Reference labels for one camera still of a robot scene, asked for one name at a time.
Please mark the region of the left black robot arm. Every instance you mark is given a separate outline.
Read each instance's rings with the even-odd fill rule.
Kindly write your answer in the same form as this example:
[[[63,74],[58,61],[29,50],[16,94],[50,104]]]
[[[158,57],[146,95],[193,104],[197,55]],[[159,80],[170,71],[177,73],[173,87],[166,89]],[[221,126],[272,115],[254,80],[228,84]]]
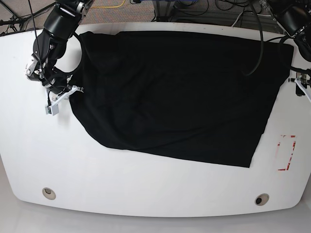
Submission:
[[[297,68],[285,62],[282,55],[282,46],[288,39],[298,46],[300,55],[308,62],[311,61],[311,5],[305,0],[261,0],[260,4],[285,31],[286,35],[280,38],[277,52],[281,63],[288,70],[296,72],[296,77],[289,79],[295,83],[297,96],[306,96],[311,99],[308,87],[311,85],[311,69]]]

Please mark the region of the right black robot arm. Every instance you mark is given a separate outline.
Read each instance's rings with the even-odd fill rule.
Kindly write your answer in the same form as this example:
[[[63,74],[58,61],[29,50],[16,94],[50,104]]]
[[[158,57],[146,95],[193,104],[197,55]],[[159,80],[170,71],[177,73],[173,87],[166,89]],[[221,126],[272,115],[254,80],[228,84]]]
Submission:
[[[72,107],[86,104],[87,90],[84,85],[91,62],[86,50],[84,36],[78,35],[76,29],[86,17],[93,1],[91,0],[58,0],[44,23],[43,31],[35,34],[33,54],[25,68],[26,77],[41,84],[48,93],[57,95],[70,94]],[[62,58],[67,42],[76,37],[82,50],[81,61],[73,71],[65,72],[55,65]]]

